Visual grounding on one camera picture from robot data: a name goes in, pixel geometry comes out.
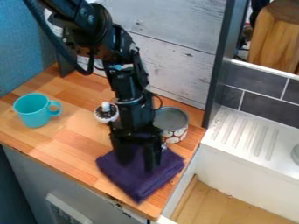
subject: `white cabinet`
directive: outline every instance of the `white cabinet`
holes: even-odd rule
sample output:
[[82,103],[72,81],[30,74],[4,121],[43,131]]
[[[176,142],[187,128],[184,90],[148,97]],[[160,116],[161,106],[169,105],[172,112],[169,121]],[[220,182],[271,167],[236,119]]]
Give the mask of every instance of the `white cabinet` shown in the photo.
[[[78,185],[71,179],[30,160],[27,156],[7,147],[4,147],[4,151],[38,223],[55,223],[49,209],[49,203],[46,200],[49,194],[86,216],[93,224],[148,223],[146,219],[116,205],[112,200]],[[189,165],[175,192],[171,195],[169,203],[163,210],[164,216],[161,216],[156,224],[176,224],[166,217],[170,217],[179,198],[184,193],[184,189],[188,186],[194,173],[193,166],[192,163]]]

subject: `purple towel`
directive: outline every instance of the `purple towel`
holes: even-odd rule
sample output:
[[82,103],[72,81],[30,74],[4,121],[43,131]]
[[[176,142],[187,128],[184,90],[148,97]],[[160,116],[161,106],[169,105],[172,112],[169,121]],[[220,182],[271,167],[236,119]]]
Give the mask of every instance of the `purple towel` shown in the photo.
[[138,150],[132,162],[126,166],[118,163],[113,151],[98,157],[96,164],[112,182],[137,203],[150,196],[184,168],[183,158],[171,150],[163,152],[161,164],[153,172],[144,171],[142,150]]

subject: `robotic arm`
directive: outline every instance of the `robotic arm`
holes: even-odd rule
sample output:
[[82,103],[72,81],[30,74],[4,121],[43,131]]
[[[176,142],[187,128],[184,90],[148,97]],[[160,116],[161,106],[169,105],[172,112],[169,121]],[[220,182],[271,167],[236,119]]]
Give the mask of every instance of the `robotic arm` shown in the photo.
[[[114,24],[109,12],[98,3],[85,0],[38,0],[52,11],[63,25],[64,42],[56,38],[39,11],[36,0],[24,0],[31,14],[59,53],[83,75],[93,72],[94,58],[102,60],[109,84],[115,91],[115,104],[120,122],[112,122],[110,139],[115,155],[123,165],[134,157],[136,147],[143,150],[145,170],[160,164],[163,143],[161,130],[153,126],[155,110],[153,94],[146,90],[148,74],[143,67],[139,49],[129,34]],[[89,58],[88,69],[77,64],[65,46]]]

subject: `white wood panel wall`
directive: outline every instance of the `white wood panel wall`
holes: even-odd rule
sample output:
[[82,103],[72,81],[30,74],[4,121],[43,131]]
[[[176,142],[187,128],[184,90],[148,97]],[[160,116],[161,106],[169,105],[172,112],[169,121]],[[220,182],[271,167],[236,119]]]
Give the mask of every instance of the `white wood panel wall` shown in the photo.
[[97,2],[141,48],[153,92],[205,108],[226,0]]

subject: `patterned bowl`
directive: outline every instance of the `patterned bowl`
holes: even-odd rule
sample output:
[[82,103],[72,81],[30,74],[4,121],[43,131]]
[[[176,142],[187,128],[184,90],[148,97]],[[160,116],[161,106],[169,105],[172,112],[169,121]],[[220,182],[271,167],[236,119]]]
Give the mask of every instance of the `patterned bowl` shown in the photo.
[[183,141],[188,131],[188,115],[180,108],[162,107],[156,111],[154,125],[163,131],[167,144]]

